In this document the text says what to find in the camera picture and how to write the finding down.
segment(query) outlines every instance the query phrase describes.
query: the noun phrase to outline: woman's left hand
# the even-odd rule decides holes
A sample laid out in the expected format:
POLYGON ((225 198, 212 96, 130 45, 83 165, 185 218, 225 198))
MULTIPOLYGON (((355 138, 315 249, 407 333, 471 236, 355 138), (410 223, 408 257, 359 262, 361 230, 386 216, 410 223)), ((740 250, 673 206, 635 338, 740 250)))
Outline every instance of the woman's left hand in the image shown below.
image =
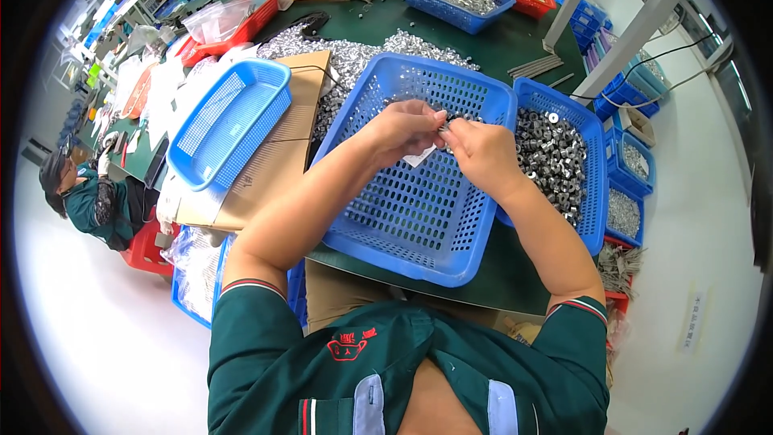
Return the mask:
POLYGON ((368 122, 353 138, 365 141, 378 168, 394 165, 406 155, 420 155, 434 143, 445 141, 438 128, 446 121, 446 112, 436 112, 419 99, 393 102, 368 122))

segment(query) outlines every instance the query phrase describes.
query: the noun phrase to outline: white glove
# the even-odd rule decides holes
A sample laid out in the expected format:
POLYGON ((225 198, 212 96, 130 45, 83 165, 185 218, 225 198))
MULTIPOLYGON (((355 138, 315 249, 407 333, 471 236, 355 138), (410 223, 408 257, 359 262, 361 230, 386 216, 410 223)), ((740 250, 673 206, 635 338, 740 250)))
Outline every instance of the white glove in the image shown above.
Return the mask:
POLYGON ((105 135, 105 137, 102 138, 102 148, 109 148, 109 146, 115 144, 115 140, 117 139, 118 139, 118 131, 113 131, 105 135))
POLYGON ((107 175, 108 167, 110 167, 110 150, 104 150, 97 162, 97 174, 100 176, 107 175))

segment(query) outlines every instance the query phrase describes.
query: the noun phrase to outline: woman's right hand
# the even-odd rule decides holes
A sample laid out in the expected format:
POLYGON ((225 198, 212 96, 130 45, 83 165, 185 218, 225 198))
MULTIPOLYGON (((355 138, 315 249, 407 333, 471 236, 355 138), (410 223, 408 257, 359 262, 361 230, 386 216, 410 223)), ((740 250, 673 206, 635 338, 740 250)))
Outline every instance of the woman's right hand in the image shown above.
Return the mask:
POLYGON ((516 139, 504 126, 457 119, 440 138, 449 144, 461 172, 502 205, 530 180, 518 166, 516 139))

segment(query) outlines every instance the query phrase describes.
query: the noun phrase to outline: forearm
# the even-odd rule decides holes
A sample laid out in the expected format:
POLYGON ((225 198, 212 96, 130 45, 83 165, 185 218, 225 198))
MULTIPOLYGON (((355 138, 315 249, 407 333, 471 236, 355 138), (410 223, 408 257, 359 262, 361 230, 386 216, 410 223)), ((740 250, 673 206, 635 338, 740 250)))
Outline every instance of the forearm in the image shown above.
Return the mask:
POLYGON ((517 194, 502 203, 523 249, 554 298, 588 295, 604 302, 601 278, 585 244, 534 183, 523 182, 517 194))
POLYGON ((262 208, 239 234, 234 249, 280 271, 290 269, 376 174, 370 153, 358 137, 341 143, 310 168, 297 187, 262 208))

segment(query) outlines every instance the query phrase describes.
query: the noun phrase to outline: white label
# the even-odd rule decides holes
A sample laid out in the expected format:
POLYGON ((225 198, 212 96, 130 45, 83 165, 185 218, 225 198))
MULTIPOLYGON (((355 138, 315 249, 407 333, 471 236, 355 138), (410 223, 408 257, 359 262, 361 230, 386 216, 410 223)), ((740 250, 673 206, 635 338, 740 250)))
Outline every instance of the white label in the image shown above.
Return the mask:
POLYGON ((436 147, 435 145, 432 145, 427 150, 424 150, 423 152, 421 152, 421 154, 418 157, 415 156, 415 155, 406 155, 406 156, 403 157, 403 160, 405 160, 406 163, 411 165, 411 167, 416 168, 419 165, 421 165, 421 162, 424 161, 425 158, 430 156, 430 153, 435 151, 437 148, 438 147, 436 147))
POLYGON ((703 314, 706 312, 706 292, 694 291, 690 295, 690 304, 687 308, 687 329, 682 339, 682 353, 692 354, 698 344, 698 336, 701 333, 703 314))
POLYGON ((644 172, 649 176, 649 163, 647 163, 647 160, 644 157, 639 157, 639 164, 642 165, 644 172))

